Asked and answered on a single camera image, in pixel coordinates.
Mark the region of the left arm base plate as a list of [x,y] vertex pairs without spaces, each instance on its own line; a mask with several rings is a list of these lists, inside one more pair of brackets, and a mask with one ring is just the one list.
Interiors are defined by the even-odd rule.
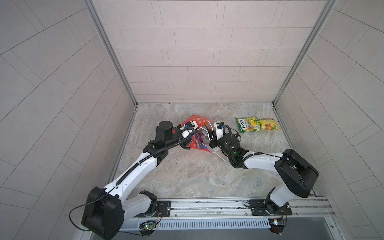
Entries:
[[149,210],[146,213],[141,213],[135,216],[135,218],[155,218],[162,214],[162,217],[169,217],[171,211],[171,201],[157,201],[156,206],[153,207],[154,211]]

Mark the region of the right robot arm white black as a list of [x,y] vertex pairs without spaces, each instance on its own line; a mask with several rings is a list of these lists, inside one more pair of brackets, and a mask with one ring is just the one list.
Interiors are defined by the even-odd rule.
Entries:
[[281,213],[286,203],[296,197],[308,198],[319,177],[318,170],[292,149],[279,154],[247,154],[249,151],[240,146],[238,138],[229,133],[212,139],[210,147],[219,148],[236,169],[261,169],[279,174],[283,184],[273,188],[262,203],[269,215]]

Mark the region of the yellow snack packet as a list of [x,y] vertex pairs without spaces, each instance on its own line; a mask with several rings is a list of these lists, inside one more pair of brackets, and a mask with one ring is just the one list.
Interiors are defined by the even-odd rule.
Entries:
[[259,119],[259,123],[261,125],[261,131],[280,131],[281,129],[277,125],[276,121],[274,119]]

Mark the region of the red paper gift bag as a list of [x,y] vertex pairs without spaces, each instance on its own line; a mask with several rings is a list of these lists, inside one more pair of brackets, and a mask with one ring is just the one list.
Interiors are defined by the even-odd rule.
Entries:
[[219,148],[212,149],[210,147],[210,141],[212,139],[216,139],[214,122],[197,115],[192,115],[181,124],[181,127],[189,121],[196,121],[198,124],[198,129],[196,130],[196,133],[192,138],[191,148],[214,154],[220,159],[222,159],[224,162],[227,162],[227,160],[224,159],[224,155],[220,154]]

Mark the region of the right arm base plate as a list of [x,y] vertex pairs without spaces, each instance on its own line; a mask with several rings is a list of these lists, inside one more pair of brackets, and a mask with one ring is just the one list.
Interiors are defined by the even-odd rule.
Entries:
[[289,203],[285,203],[279,207],[272,201],[266,200],[249,200],[245,203],[245,207],[250,208],[253,216],[281,216],[292,215],[292,210]]

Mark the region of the green Fox's candy packet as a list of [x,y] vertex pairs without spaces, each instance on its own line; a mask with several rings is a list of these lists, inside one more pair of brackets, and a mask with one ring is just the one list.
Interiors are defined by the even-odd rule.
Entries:
[[260,120],[253,117],[245,117],[245,118],[235,118],[238,124],[240,133],[248,133],[248,132],[260,132],[261,124]]

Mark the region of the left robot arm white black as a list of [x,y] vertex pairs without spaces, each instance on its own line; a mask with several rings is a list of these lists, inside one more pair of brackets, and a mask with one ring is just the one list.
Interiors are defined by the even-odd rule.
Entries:
[[111,240],[126,220],[140,214],[152,216],[156,211],[157,196],[148,191],[142,191],[131,199],[128,196],[165,159],[169,149],[187,147],[197,129],[195,121],[177,127],[170,121],[160,122],[155,139],[149,141],[126,171],[105,187],[95,187],[90,191],[81,221],[84,230]]

